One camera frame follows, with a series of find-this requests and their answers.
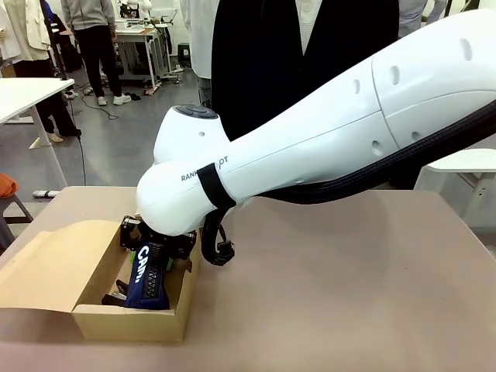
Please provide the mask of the bystander in grey shirt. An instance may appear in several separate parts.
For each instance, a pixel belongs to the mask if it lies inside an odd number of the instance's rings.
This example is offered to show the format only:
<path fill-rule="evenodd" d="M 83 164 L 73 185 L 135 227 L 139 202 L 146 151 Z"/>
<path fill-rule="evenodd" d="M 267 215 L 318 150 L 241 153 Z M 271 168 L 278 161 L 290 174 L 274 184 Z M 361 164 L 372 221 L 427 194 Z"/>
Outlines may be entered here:
<path fill-rule="evenodd" d="M 434 6 L 427 16 L 426 25 L 436 22 L 446 9 L 447 0 L 433 0 Z M 399 0 L 399 30 L 402 38 L 422 26 L 422 15 L 428 0 Z"/>

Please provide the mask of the orange cloth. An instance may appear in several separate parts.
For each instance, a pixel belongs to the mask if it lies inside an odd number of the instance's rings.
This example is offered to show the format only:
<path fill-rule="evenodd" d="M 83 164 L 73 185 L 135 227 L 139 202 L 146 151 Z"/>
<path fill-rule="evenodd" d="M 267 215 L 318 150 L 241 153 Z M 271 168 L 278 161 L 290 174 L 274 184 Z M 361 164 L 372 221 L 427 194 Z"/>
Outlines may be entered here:
<path fill-rule="evenodd" d="M 0 198 L 9 198 L 19 190 L 19 184 L 7 174 L 0 174 Z"/>

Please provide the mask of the white desk with legs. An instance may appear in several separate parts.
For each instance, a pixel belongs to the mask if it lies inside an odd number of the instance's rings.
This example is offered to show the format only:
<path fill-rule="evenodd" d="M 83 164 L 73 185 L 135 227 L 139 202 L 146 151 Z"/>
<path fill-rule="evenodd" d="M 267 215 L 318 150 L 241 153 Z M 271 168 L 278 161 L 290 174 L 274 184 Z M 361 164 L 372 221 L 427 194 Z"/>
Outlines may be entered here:
<path fill-rule="evenodd" d="M 52 143 L 43 128 L 36 104 L 74 84 L 72 78 L 63 80 L 48 77 L 0 78 L 0 126 L 23 112 L 29 112 L 38 129 L 41 149 L 44 150 L 59 190 L 67 187 L 67 181 L 57 159 Z"/>

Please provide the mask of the black tripod pole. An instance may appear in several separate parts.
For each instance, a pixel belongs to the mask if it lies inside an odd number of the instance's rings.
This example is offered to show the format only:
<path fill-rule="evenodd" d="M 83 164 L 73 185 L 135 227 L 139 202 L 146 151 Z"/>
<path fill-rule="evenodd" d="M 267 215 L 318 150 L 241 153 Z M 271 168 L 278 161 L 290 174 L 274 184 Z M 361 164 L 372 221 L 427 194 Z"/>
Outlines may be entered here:
<path fill-rule="evenodd" d="M 49 35 L 49 38 L 50 38 L 51 52 L 52 52 L 53 58 L 55 60 L 55 65 L 57 66 L 58 76 L 63 81 L 67 81 L 68 80 L 68 77 L 67 77 L 66 71 L 64 69 L 63 63 L 62 63 L 62 59 L 61 59 L 61 56 L 60 56 L 60 53 L 59 53 L 59 50 L 58 50 L 58 45 L 57 45 L 56 40 L 55 40 L 54 35 L 53 35 L 53 30 L 52 30 L 52 26 L 51 26 L 51 22 L 50 22 L 50 17 L 48 16 L 47 7 L 45 6 L 45 0 L 39 0 L 39 1 L 40 1 L 40 7 L 41 7 L 42 12 L 43 12 L 44 24 L 46 26 L 46 29 L 47 29 L 47 32 L 48 32 L 48 35 Z M 63 96 L 69 102 L 69 105 L 70 105 L 70 108 L 71 108 L 71 118 L 73 120 L 73 123 L 75 123 L 75 121 L 74 121 L 74 110 L 73 110 L 73 105 L 72 105 L 72 101 L 75 98 L 74 92 L 73 92 L 73 87 L 74 87 L 74 84 L 71 84 L 69 86 L 69 88 L 66 88 L 64 90 Z"/>

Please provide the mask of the bystander in cream jacket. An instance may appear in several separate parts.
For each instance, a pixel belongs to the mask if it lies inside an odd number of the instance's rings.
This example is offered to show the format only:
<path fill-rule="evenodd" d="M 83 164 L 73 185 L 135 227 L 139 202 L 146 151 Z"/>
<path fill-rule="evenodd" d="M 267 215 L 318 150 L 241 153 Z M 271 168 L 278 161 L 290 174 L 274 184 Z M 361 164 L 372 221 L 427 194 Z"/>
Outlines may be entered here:
<path fill-rule="evenodd" d="M 11 58 L 18 78 L 52 78 L 51 42 L 40 0 L 0 0 L 0 52 Z M 36 104 L 50 141 L 81 135 L 61 93 Z"/>

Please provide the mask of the white side table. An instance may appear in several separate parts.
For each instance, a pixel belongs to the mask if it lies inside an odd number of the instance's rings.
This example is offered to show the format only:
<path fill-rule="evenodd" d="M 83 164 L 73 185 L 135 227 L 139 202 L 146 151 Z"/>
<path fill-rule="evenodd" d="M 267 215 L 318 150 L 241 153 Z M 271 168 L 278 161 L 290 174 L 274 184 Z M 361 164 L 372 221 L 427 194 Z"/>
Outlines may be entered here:
<path fill-rule="evenodd" d="M 421 168 L 414 189 L 439 194 L 450 175 L 472 189 L 460 218 L 470 228 L 496 234 L 496 150 L 466 149 Z"/>

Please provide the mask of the bystander in white shirt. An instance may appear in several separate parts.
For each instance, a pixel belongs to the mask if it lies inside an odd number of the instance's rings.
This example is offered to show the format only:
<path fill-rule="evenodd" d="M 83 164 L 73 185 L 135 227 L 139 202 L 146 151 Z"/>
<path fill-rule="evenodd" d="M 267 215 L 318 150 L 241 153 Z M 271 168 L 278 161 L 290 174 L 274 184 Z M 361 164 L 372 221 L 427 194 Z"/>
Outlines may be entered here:
<path fill-rule="evenodd" d="M 201 106 L 212 107 L 212 41 L 219 0 L 189 0 L 191 66 L 197 76 Z"/>

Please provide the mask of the person torso black cardigan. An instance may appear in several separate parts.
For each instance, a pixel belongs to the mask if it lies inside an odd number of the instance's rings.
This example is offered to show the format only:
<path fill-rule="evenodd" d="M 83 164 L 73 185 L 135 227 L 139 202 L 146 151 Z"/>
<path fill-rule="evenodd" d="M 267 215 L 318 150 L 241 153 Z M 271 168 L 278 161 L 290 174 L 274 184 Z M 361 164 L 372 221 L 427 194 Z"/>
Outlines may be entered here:
<path fill-rule="evenodd" d="M 220 0 L 212 107 L 229 142 L 200 177 L 214 205 L 319 204 L 388 181 L 398 145 L 372 57 L 398 27 L 398 0 Z"/>

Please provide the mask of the large cardboard box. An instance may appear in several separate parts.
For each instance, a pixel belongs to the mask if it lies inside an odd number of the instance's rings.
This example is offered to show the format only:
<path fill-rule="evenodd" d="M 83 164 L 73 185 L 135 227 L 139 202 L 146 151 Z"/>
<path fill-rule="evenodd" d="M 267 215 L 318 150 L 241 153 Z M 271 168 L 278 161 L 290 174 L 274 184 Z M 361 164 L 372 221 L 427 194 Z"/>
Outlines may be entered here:
<path fill-rule="evenodd" d="M 170 309 L 102 305 L 116 280 L 128 281 L 131 254 L 119 245 L 118 222 L 86 220 L 40 232 L 0 269 L 0 308 L 65 312 L 85 339 L 180 342 L 202 258 L 195 244 L 189 260 L 165 275 Z"/>

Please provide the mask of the navy CAMPUS pencil case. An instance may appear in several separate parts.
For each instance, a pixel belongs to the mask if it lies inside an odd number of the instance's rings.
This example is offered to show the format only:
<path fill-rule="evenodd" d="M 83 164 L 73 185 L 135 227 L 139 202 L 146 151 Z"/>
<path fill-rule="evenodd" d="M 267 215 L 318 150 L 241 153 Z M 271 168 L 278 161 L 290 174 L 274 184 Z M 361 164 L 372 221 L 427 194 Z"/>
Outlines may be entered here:
<path fill-rule="evenodd" d="M 145 245 L 138 250 L 138 258 L 131 270 L 126 307 L 169 310 L 170 302 L 164 285 L 169 257 L 157 246 Z"/>

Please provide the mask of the grey metal workbench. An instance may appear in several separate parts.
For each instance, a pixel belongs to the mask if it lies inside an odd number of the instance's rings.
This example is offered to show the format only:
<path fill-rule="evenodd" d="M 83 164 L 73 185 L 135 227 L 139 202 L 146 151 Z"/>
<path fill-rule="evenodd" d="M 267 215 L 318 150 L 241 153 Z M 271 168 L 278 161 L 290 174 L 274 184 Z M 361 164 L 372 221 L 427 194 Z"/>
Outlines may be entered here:
<path fill-rule="evenodd" d="M 168 24 L 146 17 L 117 19 L 115 25 L 117 64 L 123 80 L 143 82 L 145 95 L 153 95 L 163 81 L 178 81 L 171 63 Z"/>

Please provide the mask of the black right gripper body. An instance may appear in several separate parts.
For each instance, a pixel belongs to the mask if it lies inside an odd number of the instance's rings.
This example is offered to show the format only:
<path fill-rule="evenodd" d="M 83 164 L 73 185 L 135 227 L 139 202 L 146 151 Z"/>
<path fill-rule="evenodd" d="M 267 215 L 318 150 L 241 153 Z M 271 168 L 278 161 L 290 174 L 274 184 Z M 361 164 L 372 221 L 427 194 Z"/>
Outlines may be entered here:
<path fill-rule="evenodd" d="M 188 232 L 179 236 L 166 236 L 152 230 L 144 221 L 126 215 L 119 230 L 119 245 L 131 251 L 138 251 L 142 246 L 157 246 L 165 249 L 173 260 L 189 258 L 196 244 L 196 232 Z"/>

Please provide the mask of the bystander in grey hoodie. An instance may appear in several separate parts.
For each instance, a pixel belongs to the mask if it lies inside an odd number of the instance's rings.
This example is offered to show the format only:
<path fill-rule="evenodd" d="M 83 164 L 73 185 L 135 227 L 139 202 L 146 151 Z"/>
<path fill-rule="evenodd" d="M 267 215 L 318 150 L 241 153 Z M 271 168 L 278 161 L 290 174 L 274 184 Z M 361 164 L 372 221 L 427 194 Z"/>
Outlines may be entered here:
<path fill-rule="evenodd" d="M 107 77 L 114 105 L 132 99 L 122 93 L 115 63 L 115 14 L 111 0 L 60 0 L 66 25 L 77 40 L 89 83 L 100 106 L 108 104 L 102 87 Z"/>

